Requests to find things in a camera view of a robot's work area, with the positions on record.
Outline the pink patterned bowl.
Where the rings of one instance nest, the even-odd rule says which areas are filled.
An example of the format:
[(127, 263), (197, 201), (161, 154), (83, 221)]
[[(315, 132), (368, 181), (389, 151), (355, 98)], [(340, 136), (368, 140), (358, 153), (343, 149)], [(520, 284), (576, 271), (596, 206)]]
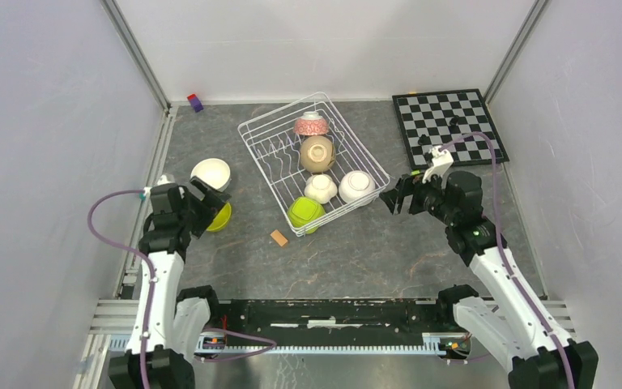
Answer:
[(293, 130), (303, 136), (325, 135), (329, 124), (318, 111), (306, 111), (296, 119)]

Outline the tan ceramic floral bowl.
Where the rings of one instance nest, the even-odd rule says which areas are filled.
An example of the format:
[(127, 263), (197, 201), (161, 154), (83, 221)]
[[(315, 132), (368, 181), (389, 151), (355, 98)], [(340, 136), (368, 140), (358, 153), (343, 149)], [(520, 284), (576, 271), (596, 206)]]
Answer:
[(324, 173), (336, 161), (332, 141), (324, 135), (310, 136), (300, 146), (300, 164), (310, 173)]

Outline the large white ribbed bowl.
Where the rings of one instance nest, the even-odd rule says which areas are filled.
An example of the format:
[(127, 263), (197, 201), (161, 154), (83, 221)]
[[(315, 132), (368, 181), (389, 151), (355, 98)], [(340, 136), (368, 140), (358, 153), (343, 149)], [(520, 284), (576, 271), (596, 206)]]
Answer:
[(232, 179), (229, 164), (219, 158), (207, 158), (199, 161), (193, 167), (190, 177), (198, 178), (219, 191), (225, 191)]

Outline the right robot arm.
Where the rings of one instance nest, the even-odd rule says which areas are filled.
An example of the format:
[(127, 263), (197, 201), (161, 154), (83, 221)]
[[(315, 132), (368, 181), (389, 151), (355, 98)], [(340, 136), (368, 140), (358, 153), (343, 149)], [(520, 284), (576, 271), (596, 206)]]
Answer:
[(506, 240), (484, 215), (482, 180), (456, 171), (425, 182), (405, 174), (379, 195), (393, 214), (406, 197), (409, 214), (427, 212), (445, 225), (449, 247), (483, 282), (499, 314), (469, 285), (444, 289), (435, 318), (447, 330), (471, 333), (505, 369), (512, 388), (592, 388), (599, 356), (554, 318), (519, 271)]

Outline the yellow green round bowl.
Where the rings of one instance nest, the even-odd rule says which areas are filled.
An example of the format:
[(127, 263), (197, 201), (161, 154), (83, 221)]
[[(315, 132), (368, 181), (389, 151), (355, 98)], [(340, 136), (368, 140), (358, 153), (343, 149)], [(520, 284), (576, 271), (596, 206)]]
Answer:
[(215, 233), (222, 231), (228, 225), (232, 217), (232, 205), (226, 203), (223, 208), (215, 216), (215, 219), (207, 227), (207, 232)]

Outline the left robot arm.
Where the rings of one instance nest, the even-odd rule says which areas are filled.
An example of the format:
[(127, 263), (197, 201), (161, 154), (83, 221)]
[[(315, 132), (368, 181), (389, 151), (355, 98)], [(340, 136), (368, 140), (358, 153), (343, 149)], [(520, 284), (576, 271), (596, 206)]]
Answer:
[(193, 357), (202, 330), (222, 319), (210, 285), (180, 289), (186, 251), (226, 205), (229, 196), (193, 179), (189, 186), (162, 175), (146, 192), (151, 213), (133, 250), (142, 282), (130, 340), (109, 363), (115, 388), (193, 388)]

